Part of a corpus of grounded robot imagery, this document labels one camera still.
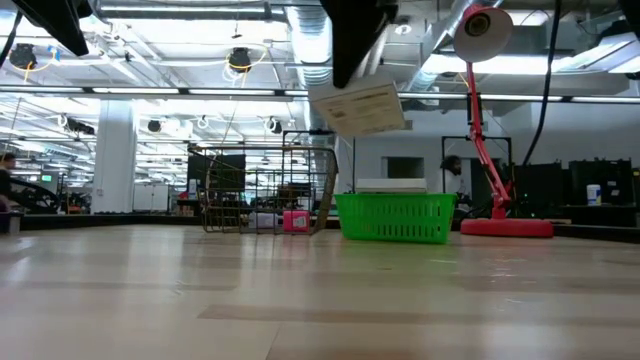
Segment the green basket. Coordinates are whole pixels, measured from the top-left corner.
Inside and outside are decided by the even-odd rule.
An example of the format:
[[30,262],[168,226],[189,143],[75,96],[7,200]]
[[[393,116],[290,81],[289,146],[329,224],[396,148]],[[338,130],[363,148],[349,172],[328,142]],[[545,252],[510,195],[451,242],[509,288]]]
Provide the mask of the green basket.
[[351,240],[445,244],[455,194],[335,195],[342,234]]

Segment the black cable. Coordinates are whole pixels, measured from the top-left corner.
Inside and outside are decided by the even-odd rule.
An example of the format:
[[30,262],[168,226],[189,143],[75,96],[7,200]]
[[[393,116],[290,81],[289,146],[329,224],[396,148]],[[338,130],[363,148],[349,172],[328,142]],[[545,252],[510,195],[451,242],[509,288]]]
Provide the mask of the black cable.
[[553,65],[553,58],[556,54],[556,40],[558,39],[558,27],[560,27],[560,11],[562,10],[562,0],[555,0],[555,11],[553,13],[553,26],[551,28],[551,44],[549,45],[549,57],[547,58],[547,74],[544,78],[544,91],[542,94],[542,106],[540,107],[540,121],[538,122],[538,128],[536,129],[536,134],[533,136],[533,140],[531,141],[531,145],[529,146],[529,150],[527,151],[527,155],[524,157],[524,161],[522,162],[522,166],[526,166],[531,159],[531,155],[533,154],[533,150],[536,148],[538,144],[538,140],[540,139],[540,134],[542,133],[542,129],[544,128],[544,120],[547,115],[547,105],[549,103],[549,92],[551,90],[551,72]]
[[2,49],[2,53],[0,53],[0,68],[4,65],[4,61],[7,59],[9,52],[11,51],[11,47],[13,46],[13,41],[16,39],[16,32],[18,30],[18,25],[20,25],[20,21],[22,20],[22,13],[18,11],[16,13],[16,19],[13,22],[13,28],[7,37],[7,42],[4,43],[4,48]]

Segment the pink object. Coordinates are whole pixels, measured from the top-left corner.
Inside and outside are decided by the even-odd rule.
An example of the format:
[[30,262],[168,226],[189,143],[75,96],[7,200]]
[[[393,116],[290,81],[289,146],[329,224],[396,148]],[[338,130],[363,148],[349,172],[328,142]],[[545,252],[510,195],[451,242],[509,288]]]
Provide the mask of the pink object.
[[285,210],[283,228],[286,232],[309,232],[311,216],[305,210]]

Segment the lamp base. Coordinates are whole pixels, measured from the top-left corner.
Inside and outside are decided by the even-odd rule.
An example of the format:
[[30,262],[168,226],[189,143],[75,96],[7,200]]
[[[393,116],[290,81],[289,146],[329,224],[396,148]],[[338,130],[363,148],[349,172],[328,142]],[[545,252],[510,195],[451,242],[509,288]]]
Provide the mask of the lamp base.
[[462,222],[460,233],[479,236],[553,237],[553,225],[538,219],[468,219]]

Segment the ceiling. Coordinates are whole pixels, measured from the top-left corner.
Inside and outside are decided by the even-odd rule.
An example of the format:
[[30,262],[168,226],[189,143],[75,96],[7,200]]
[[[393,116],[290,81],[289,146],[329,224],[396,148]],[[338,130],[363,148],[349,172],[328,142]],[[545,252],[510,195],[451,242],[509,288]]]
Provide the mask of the ceiling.
[[[15,43],[35,45],[34,54],[38,65],[35,71],[26,73],[7,61],[0,70],[0,84],[27,86],[77,86],[77,87],[171,87],[171,88],[251,88],[251,89],[299,89],[305,83],[300,73],[305,70],[330,69],[329,63],[302,63],[300,49],[292,43],[292,28],[286,21],[290,5],[318,5],[312,0],[273,0],[268,3],[275,20],[244,19],[242,9],[253,9],[264,5],[263,1],[160,1],[160,0],[102,0],[100,14],[108,17],[82,19],[81,28],[89,44],[90,54],[77,58],[62,48],[42,29],[28,21],[18,28]],[[502,8],[514,19],[518,29],[531,33],[546,33],[548,14],[552,14],[552,1],[509,0]],[[597,38],[595,32],[610,24],[594,19],[606,17],[616,11],[615,1],[590,0],[574,1],[567,5],[567,15],[563,18],[567,39],[560,39],[562,54],[571,57],[588,49],[589,43]],[[388,28],[386,41],[381,43],[378,61],[370,56],[366,67],[369,73],[386,73],[393,77],[399,87],[406,87],[417,71],[423,67],[425,55],[422,53],[424,36],[429,25],[447,19],[451,0],[401,1],[400,15],[403,24],[409,25],[410,32],[402,33],[400,25]],[[196,11],[194,8],[216,7],[222,12]],[[0,12],[0,37],[4,40],[10,31],[13,16]],[[577,25],[578,21],[591,19]],[[305,56],[322,58],[322,44],[329,40],[322,34],[311,42],[303,43]],[[244,76],[229,67],[227,57],[234,48],[245,47],[252,61],[251,70]],[[429,57],[435,71],[435,61],[444,63],[438,68],[437,76],[430,91],[466,92],[461,76],[457,76],[450,58],[447,44],[439,48],[440,54]],[[544,59],[544,49],[531,53],[515,49],[513,56],[527,56]],[[481,91],[497,94],[539,94],[543,85],[543,71],[537,74],[500,73],[489,69],[478,76]],[[622,74],[607,71],[571,72],[554,77],[552,92],[572,95],[614,95],[625,89],[628,81]],[[192,143],[279,144],[282,136],[265,128],[265,121],[276,119],[285,130],[307,130],[314,126],[309,117],[310,109],[305,101],[236,101],[236,100],[134,100],[141,121],[138,162],[152,161],[158,164],[158,173],[165,168],[171,181],[183,184],[177,179],[175,167],[185,169],[176,159],[186,159],[187,151],[183,140]],[[464,108],[463,102],[442,102],[428,110],[446,112]],[[73,142],[76,134],[69,133],[60,126],[61,114],[81,121],[99,131],[100,99],[96,97],[42,97],[16,94],[0,94],[0,137],[16,151],[20,149],[28,156],[35,156],[37,163],[23,167],[48,166],[56,163],[69,166],[73,157],[64,151],[83,154],[86,165],[76,169],[78,184],[90,182],[92,158],[95,156],[95,137],[80,136],[81,141]],[[150,132],[147,124],[151,120],[163,123],[173,122],[188,132],[173,131],[176,126],[167,126],[159,133]],[[31,145],[27,142],[7,141],[7,137],[40,138]],[[313,139],[300,136],[296,141],[311,143]],[[45,156],[43,149],[50,149],[56,157]],[[149,176],[140,171],[140,179]]]

